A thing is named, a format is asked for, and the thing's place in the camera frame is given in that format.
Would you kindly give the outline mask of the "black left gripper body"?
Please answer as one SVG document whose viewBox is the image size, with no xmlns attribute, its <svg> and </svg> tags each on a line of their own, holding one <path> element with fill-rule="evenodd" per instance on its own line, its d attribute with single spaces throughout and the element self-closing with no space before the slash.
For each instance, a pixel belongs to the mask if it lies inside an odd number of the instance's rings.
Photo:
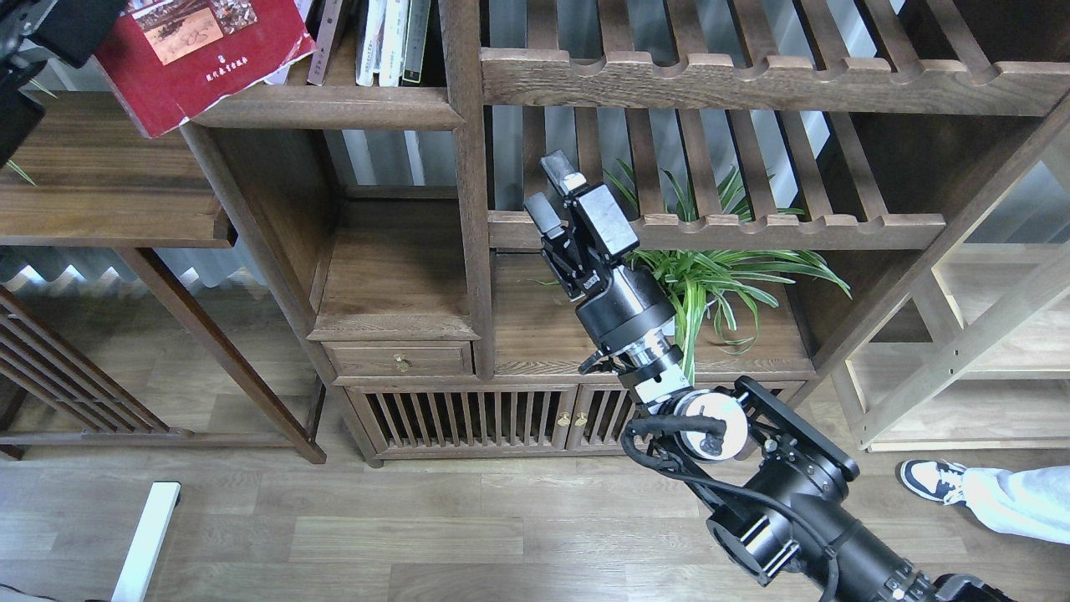
<svg viewBox="0 0 1070 602">
<path fill-rule="evenodd" d="M 49 59 L 80 68 L 110 33 L 124 1 L 3 1 L 1 160 L 39 125 L 45 108 L 22 92 Z"/>
</svg>

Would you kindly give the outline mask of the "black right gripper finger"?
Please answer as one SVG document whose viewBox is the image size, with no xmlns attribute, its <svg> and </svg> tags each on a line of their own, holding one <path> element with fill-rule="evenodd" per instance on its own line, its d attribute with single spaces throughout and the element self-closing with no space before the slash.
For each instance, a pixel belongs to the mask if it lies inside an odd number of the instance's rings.
<svg viewBox="0 0 1070 602">
<path fill-rule="evenodd" d="M 554 240 L 563 235 L 564 228 L 557 211 L 551 205 L 545 192 L 535 192 L 524 199 L 523 209 L 528 210 L 528 215 L 532 222 L 540 232 L 540 236 L 546 240 Z"/>
<path fill-rule="evenodd" d="M 555 150 L 542 156 L 540 167 L 542 167 L 551 187 L 562 197 L 581 191 L 588 184 L 585 176 L 577 171 L 577 168 L 574 168 L 574 164 L 562 150 Z"/>
</svg>

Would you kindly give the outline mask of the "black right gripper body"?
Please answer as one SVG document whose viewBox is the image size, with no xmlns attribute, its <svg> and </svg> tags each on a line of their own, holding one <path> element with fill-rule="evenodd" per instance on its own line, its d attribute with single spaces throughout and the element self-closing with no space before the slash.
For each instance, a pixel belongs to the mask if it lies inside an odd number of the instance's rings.
<svg viewBox="0 0 1070 602">
<path fill-rule="evenodd" d="M 564 203 L 563 235 L 542 237 L 542 258 L 570 300 L 578 320 L 603 357 L 623 354 L 676 311 L 649 271 L 627 256 L 639 246 L 630 222 L 603 184 L 582 188 Z"/>
</svg>

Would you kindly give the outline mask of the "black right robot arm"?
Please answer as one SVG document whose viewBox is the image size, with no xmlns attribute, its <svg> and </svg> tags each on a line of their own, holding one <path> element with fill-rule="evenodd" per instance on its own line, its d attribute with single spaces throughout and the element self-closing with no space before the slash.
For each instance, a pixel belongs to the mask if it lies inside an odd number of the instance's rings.
<svg viewBox="0 0 1070 602">
<path fill-rule="evenodd" d="M 734 564 L 760 585 L 802 573 L 825 601 L 1006 599 L 966 573 L 929 578 L 852 518 L 842 501 L 859 465 L 755 380 L 696 389 L 681 348 L 664 338 L 676 309 L 649 271 L 626 262 L 639 240 L 618 202 L 562 152 L 540 165 L 568 221 L 542 192 L 524 206 L 595 344 L 580 372 L 618 375 L 639 407 L 622 435 L 627 456 L 687 483 L 710 508 L 708 529 Z"/>
</svg>

